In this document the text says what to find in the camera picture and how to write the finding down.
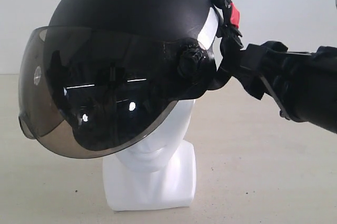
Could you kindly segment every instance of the white wall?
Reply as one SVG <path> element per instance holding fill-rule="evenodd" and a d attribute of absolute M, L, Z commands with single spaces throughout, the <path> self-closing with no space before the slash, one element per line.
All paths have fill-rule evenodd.
<path fill-rule="evenodd" d="M 18 73 L 31 31 L 47 25 L 60 0 L 0 0 L 0 74 Z M 243 42 L 283 41 L 292 50 L 337 46 L 335 0 L 234 0 Z"/>

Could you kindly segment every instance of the tinted visor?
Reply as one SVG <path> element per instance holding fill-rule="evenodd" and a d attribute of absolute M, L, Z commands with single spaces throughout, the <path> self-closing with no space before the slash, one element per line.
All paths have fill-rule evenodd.
<path fill-rule="evenodd" d="M 125 149 L 154 131 L 179 99 L 199 98 L 212 75 L 191 84 L 177 74 L 193 39 L 158 42 L 90 28 L 42 27 L 27 44 L 19 77 L 26 137 L 70 158 Z M 205 67 L 215 63 L 201 49 Z"/>

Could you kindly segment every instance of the helmet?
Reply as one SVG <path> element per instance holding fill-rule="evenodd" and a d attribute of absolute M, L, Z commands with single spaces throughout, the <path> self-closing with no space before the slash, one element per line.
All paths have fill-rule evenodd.
<path fill-rule="evenodd" d="M 61 0 L 19 76 L 23 133 L 69 158 L 123 150 L 215 77 L 212 0 Z"/>

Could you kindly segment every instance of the chin strap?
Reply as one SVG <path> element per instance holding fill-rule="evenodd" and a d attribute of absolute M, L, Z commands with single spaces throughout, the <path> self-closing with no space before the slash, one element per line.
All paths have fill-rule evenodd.
<path fill-rule="evenodd" d="M 236 9 L 232 0 L 211 0 L 211 3 L 222 11 L 223 18 L 219 16 L 219 27 L 216 37 L 222 38 L 220 43 L 220 52 L 222 61 L 218 68 L 215 78 L 209 90 L 218 90 L 222 88 L 232 77 L 231 65 L 236 60 L 235 54 L 243 48 L 239 31 L 240 12 Z"/>

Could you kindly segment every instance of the beige floor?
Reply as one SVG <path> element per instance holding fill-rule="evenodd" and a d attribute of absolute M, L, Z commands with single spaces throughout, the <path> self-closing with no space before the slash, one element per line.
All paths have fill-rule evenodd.
<path fill-rule="evenodd" d="M 278 116 L 272 100 L 232 81 L 197 101 L 186 137 L 195 146 L 190 208 L 114 213 L 101 159 L 71 160 L 25 139 L 17 76 L 0 76 L 0 223 L 337 223 L 337 137 Z"/>

